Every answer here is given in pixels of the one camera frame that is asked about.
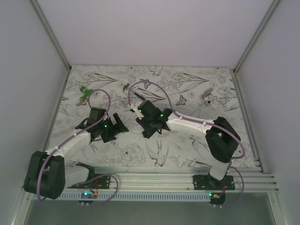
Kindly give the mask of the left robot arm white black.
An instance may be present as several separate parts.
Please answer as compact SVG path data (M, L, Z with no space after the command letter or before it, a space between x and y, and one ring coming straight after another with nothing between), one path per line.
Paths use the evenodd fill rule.
M120 133L128 132L117 113L114 121L107 110L93 107L89 117L85 118L75 132L62 144L45 152L36 151L30 158L29 167L23 184L28 193L50 199L57 199L65 188L82 185L91 188L96 177L91 166L79 163L68 167L67 162L80 150L97 139L104 143L116 140Z

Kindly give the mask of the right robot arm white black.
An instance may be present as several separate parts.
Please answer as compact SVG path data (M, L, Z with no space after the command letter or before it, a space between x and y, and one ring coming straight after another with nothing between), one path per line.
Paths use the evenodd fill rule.
M197 119L170 108L161 111L148 100L133 103L130 108L137 114L136 122L143 128L144 138L149 139L156 132L162 133L163 130L204 136L212 158L208 185L214 190L224 185L224 177L240 142L240 136L227 119L223 117L215 120Z

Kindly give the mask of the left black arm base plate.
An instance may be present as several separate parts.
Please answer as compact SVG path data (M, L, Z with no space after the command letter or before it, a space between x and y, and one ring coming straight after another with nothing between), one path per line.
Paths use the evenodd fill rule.
M101 178L98 178L96 180L93 180L89 183L86 184L75 184L72 185L68 188L70 189L109 189L110 187L110 181L111 181L111 177L110 176L104 176Z

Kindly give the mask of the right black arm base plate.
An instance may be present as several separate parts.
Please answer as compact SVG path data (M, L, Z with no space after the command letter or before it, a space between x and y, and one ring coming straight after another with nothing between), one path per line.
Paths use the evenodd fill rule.
M233 176L226 175L222 180L217 180L208 175L193 176L194 190L235 190Z

